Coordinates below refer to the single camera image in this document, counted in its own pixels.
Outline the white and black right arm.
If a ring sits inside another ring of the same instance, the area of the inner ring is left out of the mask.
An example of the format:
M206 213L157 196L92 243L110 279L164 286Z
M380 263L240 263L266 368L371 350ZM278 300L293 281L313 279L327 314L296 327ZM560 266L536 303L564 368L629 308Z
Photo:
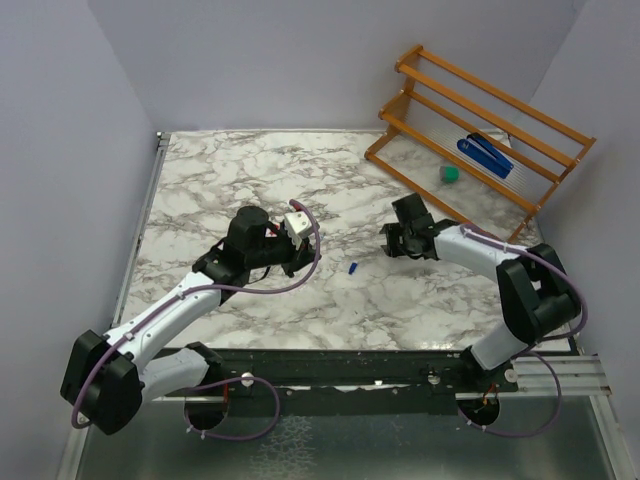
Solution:
M483 390L494 381L496 368L541 342L557 340L554 332L564 325L578 320L580 329L586 323L586 301L550 245L513 245L471 224L436 221L416 193L394 201L392 208L397 221L380 230L387 256L446 261L498 286L503 321L464 350L459 378L467 389Z

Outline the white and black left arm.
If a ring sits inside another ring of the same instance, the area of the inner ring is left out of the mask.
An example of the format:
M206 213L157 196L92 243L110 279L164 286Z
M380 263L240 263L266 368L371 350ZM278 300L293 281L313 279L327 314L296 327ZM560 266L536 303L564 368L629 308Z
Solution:
M257 206L240 208L226 235L192 265L178 284L142 314L103 334L88 330L73 343L60 388L77 430L95 426L107 435L126 426L144 402L193 388L206 395L220 385L221 371L203 347L160 351L195 320L237 293L257 294L252 271L281 267L287 277L316 270L319 224L300 202L275 224Z

